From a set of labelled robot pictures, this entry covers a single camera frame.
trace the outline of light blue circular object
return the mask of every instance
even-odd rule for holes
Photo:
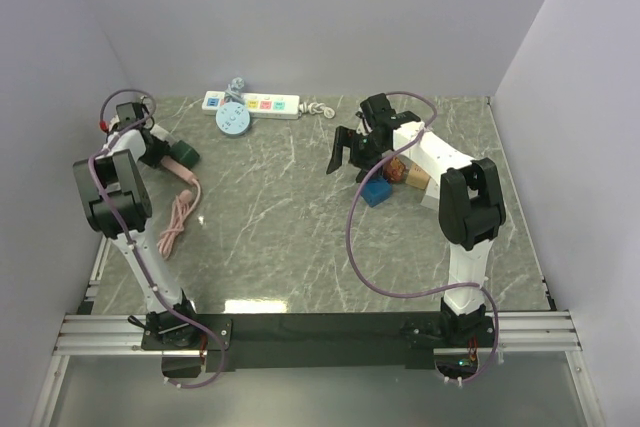
[[[238,102],[227,102],[216,113],[218,128],[229,137],[239,137],[251,126],[247,108]]]

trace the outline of power strip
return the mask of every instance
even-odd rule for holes
[[[264,119],[291,119],[300,117],[300,96],[280,94],[242,94],[244,105],[251,117]],[[202,101],[205,115],[216,115],[224,104],[224,92],[210,90]]]

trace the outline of white wall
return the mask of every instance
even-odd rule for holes
[[[0,12],[0,412],[20,427],[97,247],[71,164],[100,145],[97,109],[128,83],[83,0]]]
[[[611,426],[640,422],[640,0],[546,0],[495,116]]]
[[[494,94],[543,0],[91,0],[157,94]]]

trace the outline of marble tabletop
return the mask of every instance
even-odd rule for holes
[[[156,121],[201,154],[194,168],[201,205],[176,243],[169,268],[199,312],[380,312],[437,310],[439,297],[380,296],[354,275],[345,251],[348,207],[356,168],[325,175],[334,130],[355,128],[364,97],[308,97],[335,108],[336,117],[253,120],[240,138],[225,137],[202,99],[159,99]],[[434,132],[458,150],[490,157],[501,175],[507,221],[491,250],[487,286],[501,310],[548,310],[541,272],[525,226],[490,107],[484,97],[434,99]],[[419,101],[395,97],[398,110],[422,118]],[[167,225],[170,205],[185,186],[163,170],[141,167],[154,208],[153,228]],[[375,208],[359,202],[354,218],[355,257],[376,285],[415,292],[444,285],[448,242],[437,213],[420,205],[423,192],[394,185]],[[94,314],[144,313],[142,292],[116,249],[104,256]]]

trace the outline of blue box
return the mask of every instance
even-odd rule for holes
[[[361,195],[369,207],[375,207],[391,197],[391,185],[382,177],[372,179],[364,186]]]

